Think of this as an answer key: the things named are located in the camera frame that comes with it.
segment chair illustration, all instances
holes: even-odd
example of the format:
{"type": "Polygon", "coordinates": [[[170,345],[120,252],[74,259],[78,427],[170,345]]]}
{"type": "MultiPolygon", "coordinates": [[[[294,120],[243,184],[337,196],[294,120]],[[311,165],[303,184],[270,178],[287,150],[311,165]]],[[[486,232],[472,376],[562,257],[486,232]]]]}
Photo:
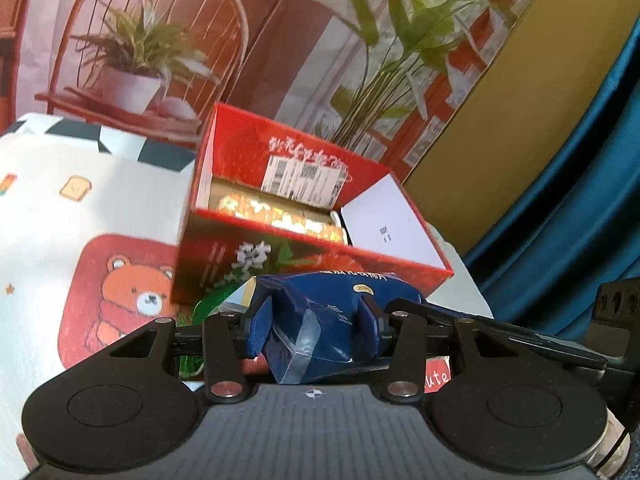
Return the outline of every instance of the chair illustration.
{"type": "Polygon", "coordinates": [[[17,59],[29,0],[0,0],[0,131],[15,120],[17,59]]]}
{"type": "Polygon", "coordinates": [[[182,146],[197,147],[213,105],[238,79],[248,44],[248,24],[240,0],[75,0],[60,41],[49,89],[35,96],[47,112],[61,110],[103,124],[182,146]],[[167,23],[180,25],[202,53],[211,77],[169,75],[143,112],[114,106],[102,98],[101,60],[78,36],[104,36],[114,27],[109,9],[137,19],[143,4],[167,23]],[[167,113],[163,100],[176,101],[180,113],[167,113]]]}

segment wooden chair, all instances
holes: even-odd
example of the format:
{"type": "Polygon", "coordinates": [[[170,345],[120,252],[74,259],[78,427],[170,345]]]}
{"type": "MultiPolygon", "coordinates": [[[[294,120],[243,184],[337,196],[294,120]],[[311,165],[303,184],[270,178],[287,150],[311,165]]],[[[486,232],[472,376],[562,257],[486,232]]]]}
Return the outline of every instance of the wooden chair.
{"type": "Polygon", "coordinates": [[[29,0],[0,0],[0,136],[15,120],[15,84],[29,0]]]}
{"type": "Polygon", "coordinates": [[[166,89],[166,95],[180,97],[191,105],[197,121],[163,118],[149,110],[132,114],[100,102],[96,83],[102,67],[87,62],[86,51],[81,49],[84,43],[72,36],[104,33],[104,22],[109,19],[104,4],[137,15],[142,0],[76,0],[60,42],[49,91],[35,98],[47,102],[48,113],[62,110],[87,122],[195,148],[213,105],[238,79],[248,43],[244,7],[240,0],[151,1],[156,13],[188,31],[194,46],[206,54],[205,65],[219,78],[192,77],[189,84],[172,80],[166,89]]]}

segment yellow wall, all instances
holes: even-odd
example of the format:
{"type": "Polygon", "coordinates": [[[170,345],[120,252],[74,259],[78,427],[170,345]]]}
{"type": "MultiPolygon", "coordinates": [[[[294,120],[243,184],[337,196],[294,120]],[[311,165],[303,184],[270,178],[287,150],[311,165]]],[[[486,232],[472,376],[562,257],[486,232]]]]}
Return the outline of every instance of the yellow wall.
{"type": "Polygon", "coordinates": [[[640,0],[535,0],[405,186],[463,254],[564,143],[628,37],[640,0]]]}

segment poster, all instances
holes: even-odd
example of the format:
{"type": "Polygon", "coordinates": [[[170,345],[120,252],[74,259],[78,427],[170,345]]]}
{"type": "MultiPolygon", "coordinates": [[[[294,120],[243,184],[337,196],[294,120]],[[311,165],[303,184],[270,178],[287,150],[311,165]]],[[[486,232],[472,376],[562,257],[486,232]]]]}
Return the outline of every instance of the poster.
{"type": "Polygon", "coordinates": [[[2,0],[0,116],[70,115],[196,146],[220,100],[405,178],[530,1],[2,0]],[[115,20],[142,13],[146,27],[173,24],[180,56],[132,66],[107,53],[115,20]]]}

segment white card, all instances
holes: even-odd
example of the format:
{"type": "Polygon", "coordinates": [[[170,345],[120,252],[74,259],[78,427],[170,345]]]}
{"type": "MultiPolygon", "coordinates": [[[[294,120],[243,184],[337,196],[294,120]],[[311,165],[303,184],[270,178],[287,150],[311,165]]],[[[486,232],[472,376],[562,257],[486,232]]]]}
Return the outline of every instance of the white card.
{"type": "Polygon", "coordinates": [[[344,205],[341,211],[354,247],[446,268],[390,174],[344,205]]]}

